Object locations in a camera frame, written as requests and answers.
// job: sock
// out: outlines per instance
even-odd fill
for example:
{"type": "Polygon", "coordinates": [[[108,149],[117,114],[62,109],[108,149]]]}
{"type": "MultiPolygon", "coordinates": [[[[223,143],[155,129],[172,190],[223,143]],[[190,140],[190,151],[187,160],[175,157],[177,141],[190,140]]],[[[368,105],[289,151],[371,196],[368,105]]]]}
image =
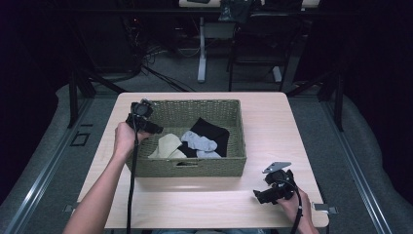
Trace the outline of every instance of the sock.
{"type": "Polygon", "coordinates": [[[182,141],[188,142],[188,147],[192,149],[199,149],[203,151],[213,151],[218,146],[215,141],[206,138],[205,136],[198,136],[194,132],[186,132],[182,138],[182,141]]]}
{"type": "Polygon", "coordinates": [[[176,150],[181,144],[182,142],[179,140],[178,136],[173,134],[162,136],[158,141],[158,147],[148,158],[168,158],[172,154],[173,158],[184,157],[184,154],[181,151],[176,150]]]}
{"type": "Polygon", "coordinates": [[[230,137],[228,130],[212,125],[203,118],[199,118],[189,131],[215,141],[218,146],[214,151],[221,157],[227,157],[228,140],[230,137]]]}
{"type": "Polygon", "coordinates": [[[182,141],[182,145],[178,149],[188,158],[197,158],[197,150],[188,147],[187,141],[182,141]]]}
{"type": "Polygon", "coordinates": [[[182,153],[179,149],[175,149],[168,158],[186,158],[186,155],[182,153]]]}
{"type": "Polygon", "coordinates": [[[197,150],[198,158],[221,158],[215,151],[197,150]]]}

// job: wooden table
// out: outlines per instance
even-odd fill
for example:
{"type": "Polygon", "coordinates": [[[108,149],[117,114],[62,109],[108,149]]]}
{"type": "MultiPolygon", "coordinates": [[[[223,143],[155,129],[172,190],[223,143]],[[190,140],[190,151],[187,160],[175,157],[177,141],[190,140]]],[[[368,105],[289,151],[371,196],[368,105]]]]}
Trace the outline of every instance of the wooden table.
{"type": "MultiPolygon", "coordinates": [[[[261,205],[252,190],[266,190],[262,171],[273,162],[291,162],[297,184],[310,200],[322,203],[303,142],[286,96],[282,93],[135,93],[116,101],[78,201],[103,172],[113,151],[114,131],[125,121],[131,103],[142,98],[239,99],[246,163],[241,177],[137,177],[132,228],[274,228],[290,227],[282,208],[261,205]]],[[[124,166],[106,228],[126,228],[131,172],[124,166]]],[[[328,224],[325,213],[313,211],[316,227],[328,224]]]]}

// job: chair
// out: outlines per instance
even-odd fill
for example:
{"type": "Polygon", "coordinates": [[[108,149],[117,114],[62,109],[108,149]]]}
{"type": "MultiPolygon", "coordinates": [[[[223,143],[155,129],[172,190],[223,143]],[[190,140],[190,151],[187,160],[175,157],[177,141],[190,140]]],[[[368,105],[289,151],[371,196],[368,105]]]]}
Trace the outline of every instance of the chair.
{"type": "Polygon", "coordinates": [[[292,46],[302,24],[299,18],[293,16],[271,14],[254,14],[246,23],[237,23],[227,64],[230,74],[228,91],[232,91],[234,64],[270,66],[269,72],[276,66],[282,66],[281,91],[292,46]]]}

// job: camera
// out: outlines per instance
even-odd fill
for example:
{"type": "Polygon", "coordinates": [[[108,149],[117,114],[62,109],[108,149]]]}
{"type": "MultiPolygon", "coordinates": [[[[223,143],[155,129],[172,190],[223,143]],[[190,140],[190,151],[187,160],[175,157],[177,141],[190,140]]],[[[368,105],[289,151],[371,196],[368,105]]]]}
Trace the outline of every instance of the camera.
{"type": "Polygon", "coordinates": [[[255,197],[261,204],[273,203],[277,204],[277,200],[284,198],[289,200],[294,195],[296,187],[294,176],[291,170],[285,172],[284,170],[277,170],[273,173],[269,173],[264,179],[268,185],[271,185],[270,189],[265,191],[253,190],[255,197]]]}
{"type": "Polygon", "coordinates": [[[160,134],[164,128],[148,120],[153,113],[152,103],[144,98],[140,102],[131,103],[131,113],[128,115],[127,124],[136,131],[144,131],[149,134],[160,134]]]}

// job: human hand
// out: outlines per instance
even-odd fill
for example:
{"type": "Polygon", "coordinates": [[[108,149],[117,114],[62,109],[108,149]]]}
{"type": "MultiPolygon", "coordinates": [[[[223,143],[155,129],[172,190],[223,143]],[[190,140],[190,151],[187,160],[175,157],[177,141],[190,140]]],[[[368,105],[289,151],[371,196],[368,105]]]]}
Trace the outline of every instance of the human hand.
{"type": "MultiPolygon", "coordinates": [[[[298,231],[300,233],[319,233],[313,225],[312,216],[311,216],[311,204],[310,199],[307,193],[298,188],[298,192],[301,196],[303,214],[298,224],[298,231]]],[[[277,202],[282,206],[282,209],[285,211],[288,219],[291,222],[295,221],[298,211],[298,196],[294,192],[293,196],[289,200],[284,198],[278,199],[277,202]]]]}
{"type": "MultiPolygon", "coordinates": [[[[138,132],[137,140],[141,143],[144,139],[149,138],[150,136],[152,136],[152,134],[138,132]]],[[[118,127],[115,129],[113,155],[126,161],[133,151],[134,140],[134,130],[125,122],[119,123],[118,127]]]]}

